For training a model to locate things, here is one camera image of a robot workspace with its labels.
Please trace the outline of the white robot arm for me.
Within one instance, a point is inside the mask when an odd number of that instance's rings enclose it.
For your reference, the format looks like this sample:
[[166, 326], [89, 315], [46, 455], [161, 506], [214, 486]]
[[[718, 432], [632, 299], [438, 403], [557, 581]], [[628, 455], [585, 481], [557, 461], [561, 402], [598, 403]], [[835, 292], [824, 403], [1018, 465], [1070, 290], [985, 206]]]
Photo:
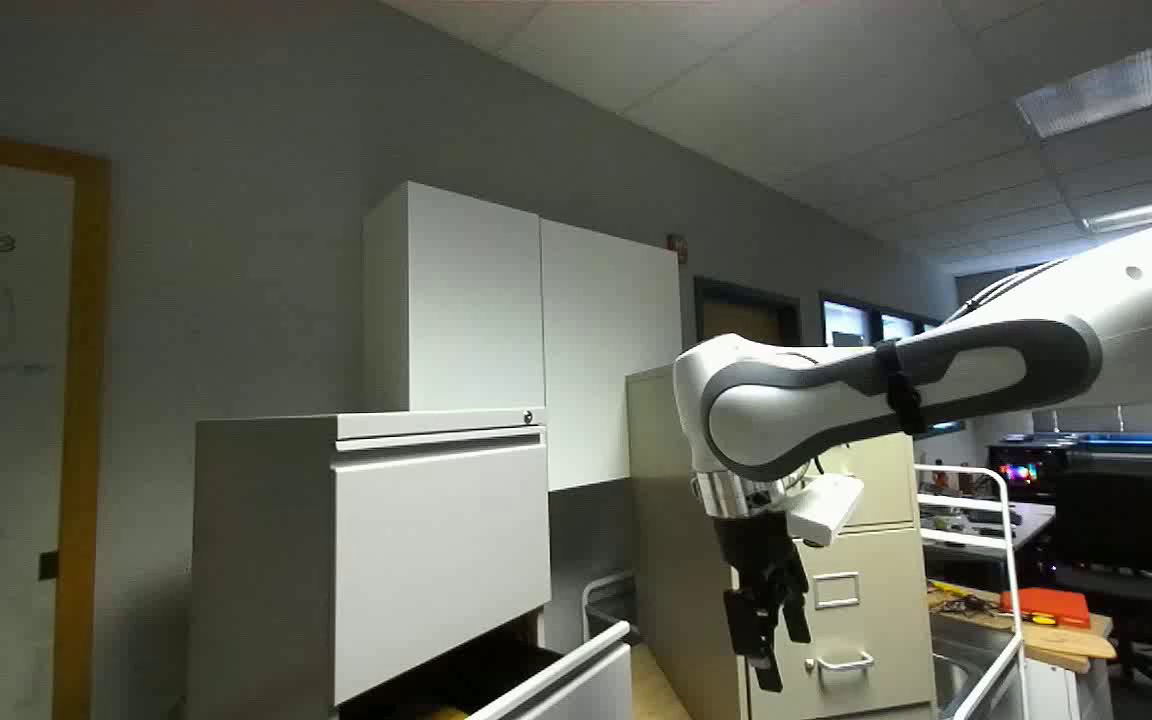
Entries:
[[835, 445], [1025, 407], [1152, 403], [1152, 227], [1013, 272], [944, 326], [862, 348], [781, 348], [735, 334], [672, 362], [694, 497], [715, 528], [730, 652], [781, 692], [775, 626], [810, 639], [794, 545], [824, 550], [854, 481], [803, 467]]

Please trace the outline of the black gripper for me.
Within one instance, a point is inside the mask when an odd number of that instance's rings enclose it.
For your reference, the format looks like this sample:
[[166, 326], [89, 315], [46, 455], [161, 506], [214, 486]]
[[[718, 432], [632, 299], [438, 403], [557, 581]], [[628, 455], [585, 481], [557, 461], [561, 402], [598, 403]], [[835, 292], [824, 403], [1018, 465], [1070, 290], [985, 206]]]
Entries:
[[785, 626], [791, 643], [807, 643], [810, 627], [803, 617], [803, 566], [791, 557], [781, 518], [744, 518], [715, 525], [718, 557], [750, 597], [750, 675], [762, 692], [785, 692], [775, 662], [775, 597], [785, 594]]

